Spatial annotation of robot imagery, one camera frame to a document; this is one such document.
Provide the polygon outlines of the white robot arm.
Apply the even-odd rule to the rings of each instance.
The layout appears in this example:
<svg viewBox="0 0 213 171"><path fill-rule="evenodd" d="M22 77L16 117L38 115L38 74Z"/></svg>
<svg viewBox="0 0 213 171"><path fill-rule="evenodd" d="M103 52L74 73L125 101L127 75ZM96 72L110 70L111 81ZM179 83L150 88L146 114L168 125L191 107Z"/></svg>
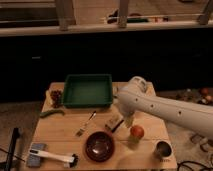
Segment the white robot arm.
<svg viewBox="0 0 213 171"><path fill-rule="evenodd" d="M148 83L132 77L117 92L120 113L129 117L135 111L152 114L213 140L213 107L148 95Z"/></svg>

